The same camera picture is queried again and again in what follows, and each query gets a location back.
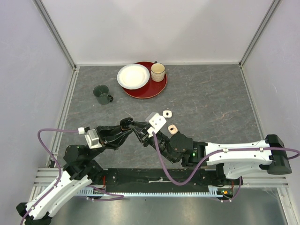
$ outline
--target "mug handle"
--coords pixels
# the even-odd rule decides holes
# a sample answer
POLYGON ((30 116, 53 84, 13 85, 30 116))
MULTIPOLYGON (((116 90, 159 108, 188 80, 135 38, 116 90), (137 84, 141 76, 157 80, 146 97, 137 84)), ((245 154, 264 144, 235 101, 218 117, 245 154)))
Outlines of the mug handle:
POLYGON ((113 101, 113 96, 107 95, 107 97, 111 99, 111 100, 109 100, 109 102, 112 102, 112 101, 113 101))

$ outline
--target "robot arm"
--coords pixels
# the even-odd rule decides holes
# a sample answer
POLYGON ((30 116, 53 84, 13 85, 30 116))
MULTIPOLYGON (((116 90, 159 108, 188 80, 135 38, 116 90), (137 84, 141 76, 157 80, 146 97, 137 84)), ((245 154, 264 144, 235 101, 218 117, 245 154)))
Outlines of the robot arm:
POLYGON ((150 145, 155 148, 152 132, 156 133, 161 154, 172 163, 182 160, 184 167, 193 168, 207 154, 223 149, 224 151, 210 156, 207 165, 217 165, 216 173, 211 176, 210 185, 225 184, 229 179, 238 179, 247 173, 266 170, 270 174, 291 173, 287 155, 284 151, 263 150, 265 147, 284 147, 276 135, 268 135, 266 140, 244 144, 215 144, 210 142, 195 142, 180 132, 170 139, 160 132, 166 123, 164 117, 152 113, 146 122, 135 122, 132 118, 121 120, 118 126, 99 126, 95 129, 85 129, 87 145, 70 145, 65 151, 66 165, 63 167, 62 177, 57 186, 32 208, 55 181, 36 199, 28 203, 21 203, 17 211, 26 217, 26 225, 48 225, 57 211, 79 190, 85 186, 101 183, 105 170, 94 160, 105 149, 117 150, 134 132, 144 147, 150 145), (236 148, 262 148, 258 151, 229 151, 236 148))

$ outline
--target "mug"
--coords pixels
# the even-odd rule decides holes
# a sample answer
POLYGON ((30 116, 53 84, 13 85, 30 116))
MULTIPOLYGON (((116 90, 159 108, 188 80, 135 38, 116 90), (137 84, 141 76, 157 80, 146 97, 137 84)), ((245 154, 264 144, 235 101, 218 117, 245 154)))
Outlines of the mug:
POLYGON ((113 101, 113 97, 109 94, 109 89, 105 85, 95 87, 93 94, 101 105, 106 105, 113 101))
POLYGON ((151 77, 156 82, 162 81, 165 77, 165 66, 155 61, 151 66, 151 77))

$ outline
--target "white patterned cup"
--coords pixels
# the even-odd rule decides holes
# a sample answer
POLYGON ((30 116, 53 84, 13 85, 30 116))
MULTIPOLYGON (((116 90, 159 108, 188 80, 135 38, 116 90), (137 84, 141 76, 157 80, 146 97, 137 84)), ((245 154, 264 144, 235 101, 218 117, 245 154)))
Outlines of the white patterned cup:
POLYGON ((161 63, 155 62, 151 66, 151 77, 152 80, 156 82, 162 81, 165 77, 165 66, 161 63))

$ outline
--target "red tray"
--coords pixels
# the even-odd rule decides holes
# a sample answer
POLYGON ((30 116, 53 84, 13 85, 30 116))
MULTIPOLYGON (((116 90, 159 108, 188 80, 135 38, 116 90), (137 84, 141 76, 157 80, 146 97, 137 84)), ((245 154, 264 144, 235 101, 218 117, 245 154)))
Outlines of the red tray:
POLYGON ((131 97, 139 98, 139 99, 152 98, 158 95, 160 92, 162 92, 167 85, 167 74, 165 74, 165 77, 162 81, 156 82, 153 81, 151 78, 151 66, 154 64, 153 62, 137 62, 137 64, 141 64, 149 70, 150 78, 148 82, 146 83, 145 86, 139 89, 129 90, 123 88, 123 90, 131 97))

